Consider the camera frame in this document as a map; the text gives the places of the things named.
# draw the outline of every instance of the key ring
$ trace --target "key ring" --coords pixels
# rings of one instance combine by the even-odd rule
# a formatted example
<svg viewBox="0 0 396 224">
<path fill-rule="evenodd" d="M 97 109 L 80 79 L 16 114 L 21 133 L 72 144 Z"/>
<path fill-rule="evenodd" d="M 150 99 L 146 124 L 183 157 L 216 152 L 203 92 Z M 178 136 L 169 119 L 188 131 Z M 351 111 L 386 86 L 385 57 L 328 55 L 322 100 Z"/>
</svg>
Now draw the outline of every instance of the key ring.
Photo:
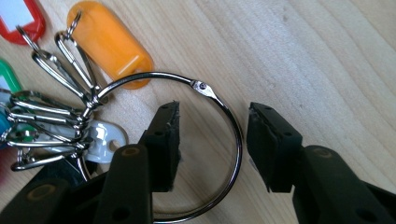
<svg viewBox="0 0 396 224">
<path fill-rule="evenodd" d="M 233 134 L 235 137 L 235 158 L 233 161 L 233 170 L 229 174 L 228 180 L 225 183 L 225 185 L 222 187 L 222 190 L 215 197 L 213 197 L 208 203 L 200 207 L 197 207 L 195 209 L 192 209 L 188 212 L 175 214 L 175 215 L 160 214 L 154 212 L 154 215 L 156 215 L 156 217 L 154 218 L 154 223 L 178 223 L 182 221 L 187 221 L 194 217 L 198 217 L 201 214 L 213 208 L 215 205 L 221 202 L 221 200 L 231 190 L 235 182 L 235 179 L 238 175 L 239 169 L 241 167 L 242 151 L 243 151 L 242 131 L 231 109 L 215 94 L 215 92 L 212 90 L 212 88 L 209 85 L 207 85 L 202 81 L 190 79 L 176 74 L 164 73 L 164 72 L 147 72 L 147 73 L 129 75 L 128 77 L 124 77 L 110 83 L 107 87 L 105 87 L 98 93 L 98 98 L 99 100 L 101 100 L 102 98 L 107 97 L 117 87 L 126 84 L 128 82 L 135 81 L 138 79 L 144 79 L 144 78 L 163 78 L 189 85 L 204 97 L 211 99 L 221 109 L 223 115 L 226 116 L 227 120 L 229 121 L 229 124 L 233 129 Z"/>
</svg>

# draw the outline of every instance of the light wooden surface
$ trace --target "light wooden surface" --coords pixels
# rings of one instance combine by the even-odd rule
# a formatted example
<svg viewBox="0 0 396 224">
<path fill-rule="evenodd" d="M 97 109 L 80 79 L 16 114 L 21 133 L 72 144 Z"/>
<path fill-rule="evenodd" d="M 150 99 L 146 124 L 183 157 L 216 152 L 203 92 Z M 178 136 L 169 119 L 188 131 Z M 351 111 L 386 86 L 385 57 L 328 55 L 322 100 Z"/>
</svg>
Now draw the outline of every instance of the light wooden surface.
<svg viewBox="0 0 396 224">
<path fill-rule="evenodd" d="M 53 36 L 66 28 L 77 1 L 37 2 L 47 20 L 39 45 L 60 54 Z M 304 146 L 336 150 L 361 179 L 396 193 L 396 1 L 103 2 L 156 70 L 210 84 L 245 133 L 249 103 L 270 105 L 303 135 Z M 25 90 L 78 103 L 31 60 L 28 47 L 3 38 L 0 46 Z M 224 180 L 233 139 L 219 115 L 187 87 L 164 80 L 116 91 L 96 114 L 135 143 L 158 106 L 172 100 L 182 109 L 182 162 L 174 192 L 154 195 L 155 209 L 168 212 L 207 200 Z M 0 152 L 0 208 L 37 172 L 12 173 L 15 154 Z M 246 149 L 244 156 L 230 194 L 188 223 L 296 223 L 291 195 L 267 193 Z"/>
</svg>

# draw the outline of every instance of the plastic key tag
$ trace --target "plastic key tag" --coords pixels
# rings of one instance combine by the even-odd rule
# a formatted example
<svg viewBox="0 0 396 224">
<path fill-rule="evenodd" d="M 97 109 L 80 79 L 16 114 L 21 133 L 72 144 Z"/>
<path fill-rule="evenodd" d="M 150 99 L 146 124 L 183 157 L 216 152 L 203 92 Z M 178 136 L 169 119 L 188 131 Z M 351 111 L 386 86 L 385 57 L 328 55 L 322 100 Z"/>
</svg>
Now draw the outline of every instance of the plastic key tag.
<svg viewBox="0 0 396 224">
<path fill-rule="evenodd" d="M 125 134 L 119 127 L 98 120 L 92 121 L 89 136 L 94 139 L 94 145 L 85 155 L 87 161 L 110 163 L 114 155 L 110 148 L 112 142 L 117 142 L 120 147 L 126 145 Z"/>
<path fill-rule="evenodd" d="M 21 90 L 21 85 L 17 78 L 14 76 L 11 67 L 4 60 L 0 59 L 0 89 L 15 92 Z M 7 106 L 9 104 L 9 93 L 0 92 L 0 103 Z M 6 113 L 3 109 L 0 109 L 0 134 L 3 133 L 10 127 L 10 123 L 7 120 Z M 0 149 L 5 147 L 7 144 L 1 144 Z"/>
<path fill-rule="evenodd" d="M 21 85 L 11 67 L 2 59 L 0 59 L 0 88 L 11 92 L 21 91 Z"/>
<path fill-rule="evenodd" d="M 81 17 L 72 37 L 111 79 L 152 71 L 149 54 L 106 7 L 93 1 L 78 2 L 67 15 L 68 26 L 78 12 Z M 148 82 L 148 79 L 137 80 L 122 87 L 138 89 Z"/>
<path fill-rule="evenodd" d="M 35 0 L 0 0 L 0 35 L 11 43 L 26 45 L 17 25 L 35 42 L 44 34 L 44 17 Z"/>
</svg>

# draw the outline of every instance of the metal loop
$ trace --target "metal loop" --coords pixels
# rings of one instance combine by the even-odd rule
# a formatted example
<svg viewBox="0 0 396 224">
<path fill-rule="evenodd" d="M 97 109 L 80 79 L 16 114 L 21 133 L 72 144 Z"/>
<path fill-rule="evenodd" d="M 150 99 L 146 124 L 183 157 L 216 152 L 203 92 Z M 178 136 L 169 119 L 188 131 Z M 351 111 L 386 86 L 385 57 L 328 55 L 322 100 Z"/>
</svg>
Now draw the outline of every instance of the metal loop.
<svg viewBox="0 0 396 224">
<path fill-rule="evenodd" d="M 182 221 L 187 221 L 189 219 L 192 219 L 194 217 L 198 217 L 201 214 L 207 212 L 214 206 L 216 206 L 221 200 L 228 194 L 228 192 L 231 190 L 236 177 L 239 173 L 239 169 L 241 167 L 241 161 L 242 161 L 242 151 L 243 151 L 243 137 L 242 137 L 242 131 L 240 128 L 240 125 L 233 115 L 233 112 L 231 109 L 215 94 L 215 92 L 202 81 L 198 80 L 193 80 L 189 79 L 187 77 L 179 76 L 176 74 L 171 74 L 171 73 L 161 73 L 161 72 L 148 72 L 148 73 L 140 73 L 140 74 L 134 74 L 130 75 L 128 77 L 121 78 L 117 81 L 114 81 L 110 83 L 107 87 L 105 87 L 101 92 L 99 92 L 98 97 L 106 97 L 110 92 L 114 91 L 117 87 L 131 82 L 131 81 L 136 81 L 138 79 L 143 79 L 143 78 L 164 78 L 164 79 L 170 79 L 174 80 L 177 82 L 181 82 L 183 84 L 189 85 L 192 87 L 195 91 L 199 92 L 203 96 L 211 99 L 216 103 L 216 105 L 221 109 L 223 114 L 227 117 L 227 120 L 231 124 L 231 127 L 233 128 L 233 134 L 235 137 L 235 158 L 233 161 L 233 170 L 228 176 L 228 180 L 221 189 L 221 191 L 214 197 L 212 198 L 208 203 L 192 209 L 188 212 L 184 212 L 181 214 L 155 214 L 157 217 L 154 218 L 154 223 L 178 223 Z"/>
<path fill-rule="evenodd" d="M 73 19 L 72 23 L 70 24 L 70 26 L 67 28 L 66 30 L 66 38 L 70 38 L 74 32 L 74 30 L 76 29 L 77 25 L 78 25 L 78 21 L 81 18 L 81 10 L 79 10 L 77 12 L 76 17 Z"/>
<path fill-rule="evenodd" d="M 26 41 L 26 43 L 34 50 L 34 51 L 39 51 L 40 47 L 37 45 L 35 41 L 33 41 L 30 36 L 21 28 L 19 25 L 17 25 L 17 30 L 20 32 L 22 35 L 23 39 Z"/>
</svg>

